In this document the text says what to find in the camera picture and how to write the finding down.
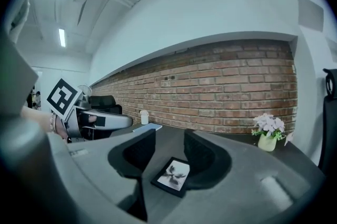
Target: white wall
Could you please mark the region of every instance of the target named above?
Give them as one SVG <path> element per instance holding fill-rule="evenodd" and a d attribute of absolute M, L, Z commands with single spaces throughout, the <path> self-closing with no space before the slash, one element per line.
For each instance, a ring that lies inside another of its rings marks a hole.
<path fill-rule="evenodd" d="M 39 79 L 42 111 L 50 111 L 46 99 L 60 78 L 74 86 L 88 85 L 89 56 L 79 58 L 28 51 L 21 51 L 21 54 L 36 72 L 42 72 Z"/>
<path fill-rule="evenodd" d="M 299 25 L 299 0 L 269 0 L 298 35 L 292 42 L 292 52 L 298 79 L 298 114 L 296 118 L 294 144 L 311 160 L 320 160 L 323 135 L 323 100 L 325 73 L 323 68 L 336 68 L 328 40 L 337 39 L 337 26 L 334 15 L 325 0 L 310 0 L 323 8 L 323 31 Z M 321 21 L 311 9 L 304 10 L 312 25 Z"/>
<path fill-rule="evenodd" d="M 267 0 L 141 0 L 110 30 L 93 57 L 90 84 L 183 48 L 228 39 L 292 40 Z"/>

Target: person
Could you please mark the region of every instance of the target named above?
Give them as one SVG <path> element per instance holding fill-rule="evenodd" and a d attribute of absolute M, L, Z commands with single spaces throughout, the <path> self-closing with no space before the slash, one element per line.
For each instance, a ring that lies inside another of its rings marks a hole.
<path fill-rule="evenodd" d="M 38 91 L 35 94 L 35 103 L 36 103 L 36 108 L 39 109 L 41 107 L 41 93 Z"/>
<path fill-rule="evenodd" d="M 52 132 L 51 129 L 51 118 L 53 118 L 52 113 L 34 110 L 24 106 L 22 107 L 21 110 L 21 117 L 37 122 L 45 133 Z M 66 129 L 63 127 L 61 119 L 58 116 L 54 117 L 55 117 L 55 130 L 53 131 L 56 134 L 60 135 L 63 139 L 67 139 L 68 134 Z M 96 116 L 89 116 L 88 121 L 89 123 L 93 123 L 96 121 L 96 119 L 97 119 Z"/>

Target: picture frame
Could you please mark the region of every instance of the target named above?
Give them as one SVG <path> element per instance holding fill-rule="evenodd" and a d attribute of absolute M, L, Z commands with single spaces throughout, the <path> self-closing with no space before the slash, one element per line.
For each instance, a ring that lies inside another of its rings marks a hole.
<path fill-rule="evenodd" d="M 186 179 L 190 172 L 187 161 L 171 157 L 160 172 L 151 180 L 151 184 L 180 198 L 186 193 Z"/>

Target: black frame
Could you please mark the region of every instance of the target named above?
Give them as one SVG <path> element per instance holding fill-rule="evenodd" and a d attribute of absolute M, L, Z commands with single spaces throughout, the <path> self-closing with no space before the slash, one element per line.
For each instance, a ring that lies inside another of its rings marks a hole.
<path fill-rule="evenodd" d="M 156 187 L 158 188 L 161 188 L 162 190 L 165 190 L 166 192 L 172 194 L 172 195 L 175 195 L 175 196 L 178 196 L 180 198 L 183 198 L 185 193 L 186 193 L 186 182 L 187 182 L 187 178 L 188 178 L 188 175 L 186 177 L 186 180 L 183 184 L 183 186 L 181 187 L 180 190 L 176 190 L 176 189 L 173 189 L 173 188 L 170 188 L 162 183 L 159 183 L 157 180 L 159 179 L 160 176 L 162 176 L 164 174 L 164 172 L 166 171 L 166 169 L 169 167 L 169 165 L 172 163 L 172 161 L 178 161 L 178 162 L 181 162 L 181 163 L 184 163 L 184 164 L 187 164 L 187 165 L 190 165 L 186 160 L 182 160 L 182 159 L 178 159 L 178 158 L 175 158 L 175 157 L 171 157 L 169 159 L 169 161 L 164 165 L 163 169 L 160 170 L 160 172 L 151 180 L 151 184 L 155 185 Z"/>

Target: gray table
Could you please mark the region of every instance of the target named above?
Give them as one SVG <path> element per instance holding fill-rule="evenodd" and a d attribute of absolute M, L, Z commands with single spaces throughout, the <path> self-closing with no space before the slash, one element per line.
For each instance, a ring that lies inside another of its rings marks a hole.
<path fill-rule="evenodd" d="M 115 131 L 111 134 L 111 137 L 127 134 L 133 129 L 139 128 L 140 126 L 141 125 L 139 124 L 130 128 Z M 156 151 L 143 173 L 143 189 L 146 209 L 148 213 L 148 223 L 166 222 L 166 220 L 172 220 L 173 222 L 175 222 L 177 220 L 172 219 L 171 213 L 173 211 L 179 211 L 179 208 L 183 206 L 185 206 L 185 208 L 188 208 L 188 205 L 186 205 L 186 199 L 184 199 L 183 202 L 183 199 L 173 196 L 151 185 L 150 183 L 155 175 L 162 169 L 162 167 L 168 162 L 171 157 L 187 160 L 184 154 L 183 134 L 184 129 L 169 126 L 163 126 L 160 130 L 156 132 Z M 243 142 L 249 145 L 257 145 L 259 139 L 258 137 L 254 137 L 251 135 L 216 134 L 216 136 L 225 137 L 230 140 Z M 273 157 L 277 158 L 287 167 L 291 168 L 300 176 L 305 178 L 311 188 L 315 188 L 324 180 L 324 175 L 317 168 L 317 166 L 304 153 L 302 153 L 291 143 L 288 143 L 287 146 L 284 147 L 284 142 L 279 142 L 276 146 L 275 151 L 266 154 L 270 154 Z"/>

